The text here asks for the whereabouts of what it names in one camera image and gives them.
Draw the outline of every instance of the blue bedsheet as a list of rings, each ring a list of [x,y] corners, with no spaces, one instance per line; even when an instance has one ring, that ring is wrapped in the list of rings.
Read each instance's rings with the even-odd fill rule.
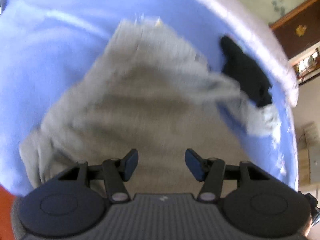
[[[0,183],[13,194],[32,189],[19,156],[20,142],[62,93],[83,78],[124,18],[160,18],[217,72],[225,62],[221,36],[237,40],[231,28],[195,0],[7,0],[0,16]],[[286,99],[267,74],[282,121],[279,144],[271,137],[246,135],[223,107],[221,113],[251,160],[294,187],[297,170]]]

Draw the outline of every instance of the crumpled garment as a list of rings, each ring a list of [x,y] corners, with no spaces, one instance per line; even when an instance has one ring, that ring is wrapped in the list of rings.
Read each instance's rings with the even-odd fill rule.
[[[184,163],[187,148],[228,164],[248,159],[217,103],[249,131],[251,125],[264,133],[272,127],[254,124],[263,120],[252,118],[264,114],[262,109],[251,105],[236,81],[209,73],[203,57],[172,30],[124,21],[83,81],[20,145],[20,155],[38,187],[76,161],[101,164],[136,148],[139,164],[126,183],[130,194],[196,194],[201,184]],[[271,113],[272,120],[278,118]],[[225,182],[224,192],[235,188],[235,182]]]

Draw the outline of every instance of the red floor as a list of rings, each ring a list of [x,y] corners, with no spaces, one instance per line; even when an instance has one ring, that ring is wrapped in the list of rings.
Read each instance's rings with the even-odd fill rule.
[[[14,198],[0,186],[0,240],[14,240],[10,223],[10,210]]]

